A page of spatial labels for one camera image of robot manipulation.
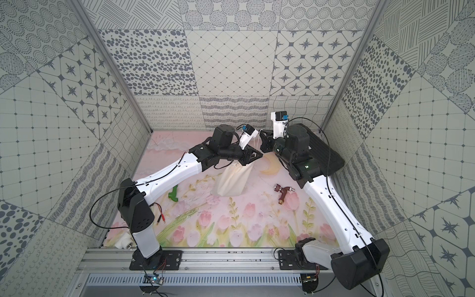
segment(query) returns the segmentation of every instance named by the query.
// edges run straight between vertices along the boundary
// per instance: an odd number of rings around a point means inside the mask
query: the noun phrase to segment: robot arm
[[[220,159],[237,160],[245,166],[261,158],[262,154],[248,145],[257,134],[252,126],[245,125],[239,137],[233,127],[220,125],[215,128],[212,137],[192,147],[180,160],[136,182],[129,178],[121,183],[118,209],[137,243],[143,261],[151,264],[156,261],[154,258],[160,258],[157,254],[160,244],[153,232],[155,216],[149,205],[176,184],[218,164]],[[231,143],[234,135],[239,142]]]
[[[271,113],[273,131],[261,133],[261,151],[274,152],[289,175],[318,205],[339,243],[339,249],[310,238],[295,245],[301,262],[331,268],[351,289],[382,271],[389,254],[384,240],[375,240],[342,201],[327,175],[343,167],[343,159],[303,124],[288,126],[287,112]]]

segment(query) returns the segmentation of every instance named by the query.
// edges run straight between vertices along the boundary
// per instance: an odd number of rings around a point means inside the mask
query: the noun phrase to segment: yellow crescent moon illustration
[[[273,153],[266,153],[264,154],[264,158],[266,158],[269,161],[269,168],[266,170],[262,170],[261,173],[265,175],[274,175],[279,172],[281,164],[279,162],[279,159],[277,159],[276,155]]]

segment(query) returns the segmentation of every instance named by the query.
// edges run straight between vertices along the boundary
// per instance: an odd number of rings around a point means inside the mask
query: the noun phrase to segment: white drawstring bag
[[[215,196],[234,197],[241,195],[251,173],[254,163],[242,166],[234,161],[226,167],[223,174],[218,176],[211,194]]]

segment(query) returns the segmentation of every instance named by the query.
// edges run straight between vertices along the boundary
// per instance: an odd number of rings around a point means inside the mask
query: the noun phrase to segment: brown faucet
[[[293,191],[295,191],[295,189],[291,188],[291,187],[282,188],[279,184],[276,184],[274,186],[274,191],[282,193],[282,195],[280,195],[280,198],[279,198],[279,204],[282,204],[282,203],[284,203],[285,195],[287,195],[287,192],[288,191],[293,192]]]

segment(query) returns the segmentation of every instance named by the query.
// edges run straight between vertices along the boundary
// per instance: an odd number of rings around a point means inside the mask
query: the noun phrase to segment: pink floral mat
[[[212,132],[154,132],[134,180],[157,172],[184,151],[203,142]],[[250,143],[260,146],[260,141]],[[221,160],[217,167],[227,164]],[[255,161],[246,187],[240,196],[218,197],[210,194],[216,178],[225,169],[210,168],[178,185],[178,202],[168,192],[156,202],[162,206],[165,222],[154,224],[155,234],[164,247],[293,247],[309,236],[338,246],[335,235],[320,210],[292,180],[273,153]],[[284,204],[278,204],[278,183],[291,186]],[[160,214],[152,206],[156,218]],[[126,226],[118,213],[113,227]],[[113,247],[126,229],[111,230],[104,246]]]

